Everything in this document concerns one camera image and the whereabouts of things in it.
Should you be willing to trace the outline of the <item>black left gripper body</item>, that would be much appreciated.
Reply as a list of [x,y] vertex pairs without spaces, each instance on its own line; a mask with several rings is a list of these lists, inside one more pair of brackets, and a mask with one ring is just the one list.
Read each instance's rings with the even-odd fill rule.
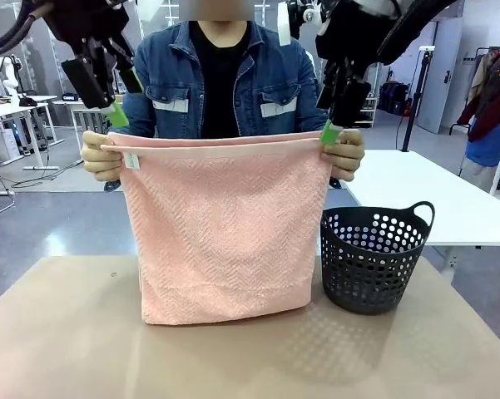
[[44,21],[54,37],[65,42],[75,57],[99,62],[103,54],[115,59],[118,70],[132,67],[134,51],[123,31],[129,16],[122,1],[49,1]]

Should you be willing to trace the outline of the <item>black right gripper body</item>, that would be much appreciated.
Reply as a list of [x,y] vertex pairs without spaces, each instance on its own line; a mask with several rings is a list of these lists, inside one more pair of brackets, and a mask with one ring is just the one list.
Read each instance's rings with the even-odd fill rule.
[[396,49],[379,48],[396,23],[395,1],[319,1],[321,28],[315,38],[319,58],[348,61],[361,76],[374,62],[389,65],[396,60]]

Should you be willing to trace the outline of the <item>person's left hand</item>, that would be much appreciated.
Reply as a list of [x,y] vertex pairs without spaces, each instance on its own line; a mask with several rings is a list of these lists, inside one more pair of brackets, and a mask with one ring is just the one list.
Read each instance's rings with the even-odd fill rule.
[[332,145],[324,145],[321,159],[332,165],[331,177],[350,182],[359,169],[364,158],[364,138],[357,129],[342,130],[337,141]]

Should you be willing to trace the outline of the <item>person's right hand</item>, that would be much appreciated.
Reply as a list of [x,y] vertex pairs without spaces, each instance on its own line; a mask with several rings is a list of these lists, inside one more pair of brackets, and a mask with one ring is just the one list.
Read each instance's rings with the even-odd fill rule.
[[97,181],[113,182],[120,179],[122,155],[120,152],[104,150],[104,145],[114,145],[108,135],[84,131],[81,157],[87,172]]

